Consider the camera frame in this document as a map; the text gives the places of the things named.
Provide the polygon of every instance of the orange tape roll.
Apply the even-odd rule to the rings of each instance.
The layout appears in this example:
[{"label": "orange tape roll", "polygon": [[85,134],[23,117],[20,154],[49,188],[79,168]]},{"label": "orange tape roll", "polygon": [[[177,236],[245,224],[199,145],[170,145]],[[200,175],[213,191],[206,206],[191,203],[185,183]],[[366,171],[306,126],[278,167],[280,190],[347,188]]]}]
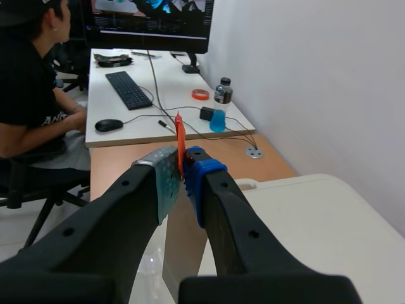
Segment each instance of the orange tape roll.
[{"label": "orange tape roll", "polygon": [[194,90],[192,91],[192,97],[196,100],[208,100],[209,92],[205,90]]}]

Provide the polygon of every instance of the cable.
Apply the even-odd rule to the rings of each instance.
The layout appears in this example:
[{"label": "cable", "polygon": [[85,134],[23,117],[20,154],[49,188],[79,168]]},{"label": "cable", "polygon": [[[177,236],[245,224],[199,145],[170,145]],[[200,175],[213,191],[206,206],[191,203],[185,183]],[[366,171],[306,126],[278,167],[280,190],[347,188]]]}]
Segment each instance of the cable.
[{"label": "cable", "polygon": [[153,103],[153,101],[154,101],[154,95],[152,94],[152,92],[151,92],[150,90],[146,89],[145,87],[141,87],[141,86],[140,86],[140,88],[143,89],[143,90],[145,90],[146,92],[148,92],[148,93],[152,96],[151,102]]},{"label": "cable", "polygon": [[[190,106],[190,107],[181,107],[181,108],[196,108],[196,107]],[[193,128],[193,126],[191,126],[189,123],[185,122],[184,120],[183,120],[183,123],[184,123],[185,125],[188,125],[195,133],[197,133],[198,135],[200,135],[203,139],[205,139],[205,140],[207,140],[207,141],[219,141],[220,139],[235,139],[235,140],[239,140],[239,141],[245,141],[245,142],[249,143],[250,145],[254,146],[254,147],[257,149],[257,146],[255,146],[255,145],[249,140],[249,138],[248,138],[246,135],[244,135],[244,134],[242,134],[242,133],[240,133],[240,132],[234,131],[234,130],[232,130],[232,129],[227,128],[228,130],[230,130],[230,131],[232,131],[232,132],[235,132],[235,133],[238,133],[238,134],[240,134],[240,135],[246,137],[247,139],[234,138],[234,137],[220,137],[220,138],[215,138],[215,139],[213,139],[213,138],[207,138],[207,137],[203,136],[200,132],[198,132],[195,128]]]},{"label": "cable", "polygon": [[184,63],[182,63],[177,57],[175,57],[175,59],[180,62],[182,65],[184,65]]},{"label": "cable", "polygon": [[[148,55],[147,57],[149,58],[149,62],[150,62],[150,64],[151,64],[151,68],[152,68],[153,79],[154,79],[154,86],[155,86],[155,89],[156,89],[156,96],[157,96],[157,98],[158,98],[158,103],[159,103],[159,107],[160,107],[160,108],[157,107],[155,104],[154,104],[153,106],[157,107],[157,108],[158,108],[160,111],[162,111],[167,117],[169,117],[170,120],[173,122],[174,126],[176,126],[176,123],[175,123],[175,121],[174,121],[174,119],[173,119],[173,116],[170,116],[166,111],[177,110],[177,109],[183,109],[183,108],[195,108],[195,109],[198,109],[198,110],[200,110],[200,109],[197,108],[196,106],[181,106],[181,107],[179,107],[179,108],[173,108],[173,109],[168,109],[168,110],[166,110],[166,109],[163,108],[163,106],[162,106],[162,104],[161,104],[161,102],[160,102],[158,80],[156,79],[156,73],[155,73],[155,71],[154,71],[154,66],[153,66],[153,62],[152,62],[152,58],[151,58],[151,54],[150,54],[149,50],[147,50],[147,55]],[[149,92],[150,95],[153,96],[153,94],[152,94],[148,89],[146,89],[146,88],[144,88],[144,87],[142,87],[142,88],[145,89],[147,92]],[[141,116],[139,116],[139,117],[143,117],[143,116],[156,116],[156,115],[141,115]],[[137,119],[137,118],[139,118],[139,117],[135,117],[134,119],[132,119],[132,120],[130,120],[130,121],[128,121],[128,122],[125,122],[124,124],[127,124],[127,123],[129,123],[129,122],[132,122],[132,121],[134,121],[135,119]],[[249,143],[249,144],[251,144],[252,146],[254,146],[256,149],[258,149],[258,145],[256,144],[256,140],[254,139],[254,137],[253,137],[253,135],[252,135],[252,133],[251,133],[250,130],[248,130],[244,125],[242,125],[236,118],[231,118],[231,117],[226,117],[226,118],[229,118],[229,119],[232,119],[232,120],[235,120],[236,122],[238,122],[238,124],[240,124],[245,130],[247,130],[248,133],[249,133],[249,135],[252,137],[252,141],[250,141],[249,138],[248,138],[246,135],[241,134],[240,132],[237,132],[237,131],[233,131],[233,130],[231,130],[231,129],[228,128],[228,130],[231,130],[232,132],[235,132],[235,133],[238,133],[238,134],[240,134],[240,135],[243,135],[244,137],[247,138],[247,140],[241,139],[241,138],[234,138],[234,139],[239,139],[239,140],[241,140],[241,141],[246,141],[247,143]],[[184,122],[184,124],[188,125],[192,130],[194,130],[194,132],[196,132],[197,134],[199,134],[202,138],[204,138],[204,139],[206,139],[206,140],[209,140],[209,141],[210,141],[210,140],[225,139],[224,137],[219,138],[219,139],[208,139],[208,138],[204,137],[202,134],[198,133],[198,131],[197,131],[195,128],[193,128],[191,125],[187,124],[186,122]]]},{"label": "cable", "polygon": [[149,50],[147,50],[147,55],[148,55],[147,57],[149,58],[149,62],[151,64],[151,68],[152,68],[154,86],[155,86],[155,89],[156,89],[156,97],[158,98],[158,103],[159,103],[159,106],[160,106],[160,110],[163,111],[163,113],[166,114],[166,116],[169,117],[172,120],[173,125],[176,125],[174,119],[166,112],[165,109],[163,109],[163,106],[162,106],[162,104],[160,102],[158,80],[156,79],[156,74],[154,72],[153,62],[152,62],[152,58],[151,58],[151,54],[150,54]]},{"label": "cable", "polygon": [[133,122],[135,119],[138,119],[138,118],[140,118],[140,117],[166,117],[166,116],[167,116],[167,115],[139,115],[139,116],[136,116],[135,118],[133,118],[133,119],[127,121],[127,122],[124,122],[123,124],[124,124],[124,125],[129,124],[130,122]]},{"label": "cable", "polygon": [[[172,111],[172,110],[179,110],[179,109],[197,109],[197,110],[199,110],[199,111],[201,110],[200,108],[198,108],[198,107],[196,107],[196,106],[179,106],[178,108],[165,109],[165,111]],[[248,132],[249,135],[252,137],[252,139],[248,138],[245,134],[242,134],[242,133],[240,133],[240,132],[238,132],[238,131],[229,129],[229,128],[227,127],[227,129],[228,129],[229,131],[235,132],[235,133],[237,133],[237,134],[239,134],[239,135],[241,135],[241,136],[246,137],[249,141],[251,141],[251,145],[254,146],[256,149],[258,149],[258,144],[256,143],[256,140],[255,140],[255,138],[254,138],[252,132],[251,132],[248,128],[246,128],[244,125],[242,125],[242,123],[239,122],[236,118],[232,118],[232,117],[225,117],[225,118],[235,120],[239,125],[241,125],[245,130],[247,130],[247,132]]]}]

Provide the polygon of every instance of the bottle cap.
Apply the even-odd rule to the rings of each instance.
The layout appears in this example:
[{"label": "bottle cap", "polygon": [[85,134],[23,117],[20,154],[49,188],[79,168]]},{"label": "bottle cap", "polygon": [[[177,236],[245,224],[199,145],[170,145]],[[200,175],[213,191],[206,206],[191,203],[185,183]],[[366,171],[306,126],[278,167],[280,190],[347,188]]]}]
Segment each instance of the bottle cap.
[{"label": "bottle cap", "polygon": [[230,82],[231,82],[231,80],[229,78],[224,77],[221,79],[221,84],[223,84],[225,86],[230,86]]}]

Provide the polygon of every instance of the black adapter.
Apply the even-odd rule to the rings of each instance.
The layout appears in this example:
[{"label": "black adapter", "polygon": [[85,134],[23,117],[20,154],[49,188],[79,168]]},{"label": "black adapter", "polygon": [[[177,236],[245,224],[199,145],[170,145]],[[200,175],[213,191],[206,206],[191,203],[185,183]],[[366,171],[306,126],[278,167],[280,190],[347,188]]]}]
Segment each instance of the black adapter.
[{"label": "black adapter", "polygon": [[214,109],[207,108],[206,106],[203,106],[201,108],[200,119],[207,120],[210,122],[211,119],[213,119],[213,116],[214,116]]}]

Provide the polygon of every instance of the computer monitor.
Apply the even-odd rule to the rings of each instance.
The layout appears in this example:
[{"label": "computer monitor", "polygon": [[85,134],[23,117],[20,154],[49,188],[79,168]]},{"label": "computer monitor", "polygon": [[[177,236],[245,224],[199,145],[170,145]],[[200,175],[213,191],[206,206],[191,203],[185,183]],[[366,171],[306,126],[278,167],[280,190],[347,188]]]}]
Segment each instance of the computer monitor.
[{"label": "computer monitor", "polygon": [[214,0],[82,0],[92,48],[204,54]]}]

